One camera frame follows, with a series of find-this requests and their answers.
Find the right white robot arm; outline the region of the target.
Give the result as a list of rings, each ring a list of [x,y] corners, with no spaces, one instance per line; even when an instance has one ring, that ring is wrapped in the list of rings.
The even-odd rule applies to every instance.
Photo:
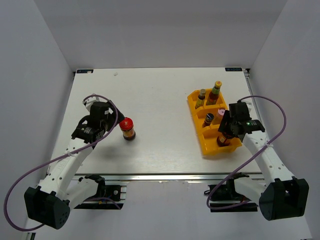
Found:
[[[252,119],[245,102],[229,105],[218,131],[224,138],[238,138],[256,161],[265,184],[250,177],[235,174],[227,180],[226,195],[236,200],[245,196],[258,205],[268,221],[302,217],[305,213],[309,185],[287,169],[275,152],[265,128],[258,119]]]

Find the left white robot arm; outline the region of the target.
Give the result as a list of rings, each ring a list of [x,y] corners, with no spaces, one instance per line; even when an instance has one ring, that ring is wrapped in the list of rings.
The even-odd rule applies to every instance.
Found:
[[[89,114],[71,134],[66,157],[58,160],[37,187],[29,187],[24,193],[28,217],[56,230],[66,223],[75,207],[107,196],[105,179],[96,174],[81,177],[72,187],[69,185],[97,142],[124,120],[124,116],[110,101],[86,101],[84,105]]]

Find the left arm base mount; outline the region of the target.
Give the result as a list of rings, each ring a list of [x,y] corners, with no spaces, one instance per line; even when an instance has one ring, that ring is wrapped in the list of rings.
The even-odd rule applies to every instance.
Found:
[[[79,204],[75,209],[82,210],[121,210],[123,201],[125,200],[124,194],[126,193],[125,186],[115,183],[106,183],[104,177],[96,174],[86,175],[80,177],[78,182],[83,180],[94,180],[97,184],[97,192],[95,195],[89,197],[98,198],[95,201],[85,201]]]

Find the small yellow-label brown-cap bottle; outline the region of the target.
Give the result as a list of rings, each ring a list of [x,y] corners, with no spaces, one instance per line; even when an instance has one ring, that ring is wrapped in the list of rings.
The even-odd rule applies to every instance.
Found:
[[[195,109],[198,109],[199,107],[202,107],[204,105],[205,97],[206,97],[206,90],[203,88],[199,91],[199,94],[197,96]]]

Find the black-cap pepper bottle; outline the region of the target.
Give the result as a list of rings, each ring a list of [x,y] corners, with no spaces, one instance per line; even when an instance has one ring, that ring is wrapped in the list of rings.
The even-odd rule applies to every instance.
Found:
[[[205,119],[204,119],[204,122],[202,124],[202,127],[205,128],[205,127],[208,127],[211,125],[211,123],[213,122],[214,120],[214,114],[213,113],[208,113],[206,116],[205,116]]]

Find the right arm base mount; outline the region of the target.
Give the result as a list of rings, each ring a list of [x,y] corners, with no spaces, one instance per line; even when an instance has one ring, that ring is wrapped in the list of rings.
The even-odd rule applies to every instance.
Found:
[[[235,176],[228,179],[223,183],[211,196],[209,205],[211,213],[248,213],[257,212],[258,206],[254,202],[248,202],[241,206],[236,206],[228,209],[221,209],[229,205],[236,205],[248,201],[244,195],[241,195],[235,191],[234,180],[240,177],[249,177],[247,174],[237,173]]]

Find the pink-cap spice shaker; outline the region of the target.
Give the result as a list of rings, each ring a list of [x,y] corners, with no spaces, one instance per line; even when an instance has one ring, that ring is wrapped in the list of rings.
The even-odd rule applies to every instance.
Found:
[[[224,113],[225,113],[225,109],[224,108],[219,108],[217,110],[217,113],[214,116],[214,119],[213,119],[211,124],[212,125],[220,125],[220,123],[221,123],[221,121],[223,119]]]

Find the yellow-cap chili sauce bottle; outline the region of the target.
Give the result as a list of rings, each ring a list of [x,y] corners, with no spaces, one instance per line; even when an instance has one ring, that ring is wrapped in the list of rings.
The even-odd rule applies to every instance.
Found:
[[[211,106],[215,105],[218,101],[218,98],[220,96],[220,90],[221,90],[222,82],[216,81],[214,84],[214,87],[212,88],[211,92],[208,95],[206,105]]]

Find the red-lid sauce jar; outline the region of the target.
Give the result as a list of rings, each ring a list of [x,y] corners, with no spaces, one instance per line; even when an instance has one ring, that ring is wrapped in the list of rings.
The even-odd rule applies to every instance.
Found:
[[[216,139],[216,142],[219,147],[226,147],[230,145],[231,139],[232,139],[231,136],[224,133],[220,133]]]
[[[119,127],[125,140],[132,141],[136,137],[134,123],[131,118],[125,117],[124,120],[119,123]]]

